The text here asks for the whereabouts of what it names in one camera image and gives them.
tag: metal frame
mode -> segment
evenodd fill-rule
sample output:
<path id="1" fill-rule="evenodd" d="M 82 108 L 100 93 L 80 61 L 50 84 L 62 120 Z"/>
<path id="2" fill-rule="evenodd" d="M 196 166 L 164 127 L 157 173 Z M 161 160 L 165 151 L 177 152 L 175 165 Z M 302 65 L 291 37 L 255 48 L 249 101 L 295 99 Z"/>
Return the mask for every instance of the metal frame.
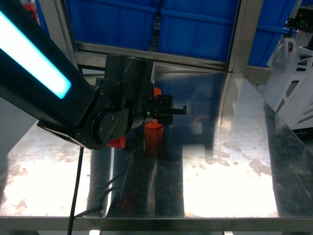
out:
<path id="1" fill-rule="evenodd" d="M 2 230 L 67 230 L 66 217 L 12 217 L 1 218 Z M 308 218 L 77 218 L 73 230 L 103 231 L 285 231 L 307 232 L 313 230 Z"/>
<path id="2" fill-rule="evenodd" d="M 263 0 L 239 0 L 227 71 L 245 74 Z"/>
<path id="3" fill-rule="evenodd" d="M 227 62 L 75 41 L 64 0 L 40 0 L 40 4 L 51 38 L 75 67 L 79 64 L 85 67 L 103 69 L 106 54 L 121 54 L 173 65 L 244 74 L 250 57 L 263 0 L 239 0 Z"/>
<path id="4" fill-rule="evenodd" d="M 65 2 L 63 0 L 39 0 L 49 34 L 70 62 L 76 67 L 74 51 L 77 50 L 70 26 Z"/>

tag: black robotic arm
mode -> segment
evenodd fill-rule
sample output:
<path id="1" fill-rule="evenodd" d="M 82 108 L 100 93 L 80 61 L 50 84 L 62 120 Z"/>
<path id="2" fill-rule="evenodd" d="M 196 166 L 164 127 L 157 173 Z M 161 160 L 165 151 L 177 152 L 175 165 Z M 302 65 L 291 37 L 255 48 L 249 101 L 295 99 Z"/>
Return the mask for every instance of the black robotic arm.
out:
<path id="1" fill-rule="evenodd" d="M 186 106 L 172 108 L 170 95 L 154 96 L 153 61 L 107 55 L 105 76 L 93 88 L 18 1 L 0 1 L 0 30 L 0 96 L 67 141 L 100 149 L 154 118 L 172 124 L 173 114 L 186 114 Z"/>

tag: blue crate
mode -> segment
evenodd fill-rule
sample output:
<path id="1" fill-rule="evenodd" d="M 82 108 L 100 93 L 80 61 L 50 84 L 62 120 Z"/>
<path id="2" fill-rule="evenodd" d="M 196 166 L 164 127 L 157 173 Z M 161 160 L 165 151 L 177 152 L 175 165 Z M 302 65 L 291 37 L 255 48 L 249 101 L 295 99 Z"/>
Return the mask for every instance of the blue crate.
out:
<path id="1" fill-rule="evenodd" d="M 161 10 L 159 51 L 226 61 L 234 19 Z"/>
<path id="2" fill-rule="evenodd" d="M 313 5 L 313 0 L 302 0 L 301 6 Z"/>
<path id="3" fill-rule="evenodd" d="M 142 6 L 152 6 L 152 7 L 154 7 L 154 6 L 157 5 L 157 1 L 156 0 L 120 0 L 120 1 L 135 3 L 135 4 L 142 5 Z"/>
<path id="4" fill-rule="evenodd" d="M 115 0 L 67 0 L 76 40 L 147 50 L 158 6 Z"/>
<path id="5" fill-rule="evenodd" d="M 265 67 L 282 34 L 289 29 L 259 24 L 254 36 L 249 65 Z"/>
<path id="6" fill-rule="evenodd" d="M 237 0 L 164 0 L 163 8 L 167 10 L 212 16 L 234 20 Z"/>
<path id="7" fill-rule="evenodd" d="M 258 24 L 284 27 L 297 0 L 264 0 Z"/>

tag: stainless steel table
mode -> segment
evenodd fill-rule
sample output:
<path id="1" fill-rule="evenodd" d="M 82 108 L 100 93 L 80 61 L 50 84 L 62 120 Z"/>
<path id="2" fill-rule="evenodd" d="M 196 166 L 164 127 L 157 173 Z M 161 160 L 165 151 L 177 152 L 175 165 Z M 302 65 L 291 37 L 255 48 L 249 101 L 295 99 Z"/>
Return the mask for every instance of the stainless steel table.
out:
<path id="1" fill-rule="evenodd" d="M 313 156 L 247 80 L 156 85 L 188 114 L 129 134 L 127 150 L 85 150 L 75 230 L 313 231 Z M 0 228 L 65 230 L 78 152 L 33 126 L 1 159 Z"/>

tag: glowing light strip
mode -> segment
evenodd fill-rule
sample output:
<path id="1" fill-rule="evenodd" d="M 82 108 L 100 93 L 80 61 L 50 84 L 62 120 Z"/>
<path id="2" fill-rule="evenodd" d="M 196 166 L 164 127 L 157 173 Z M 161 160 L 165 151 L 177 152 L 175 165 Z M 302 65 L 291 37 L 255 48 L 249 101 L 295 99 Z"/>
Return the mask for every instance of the glowing light strip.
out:
<path id="1" fill-rule="evenodd" d="M 71 87 L 70 81 L 0 11 L 0 48 L 60 99 Z"/>

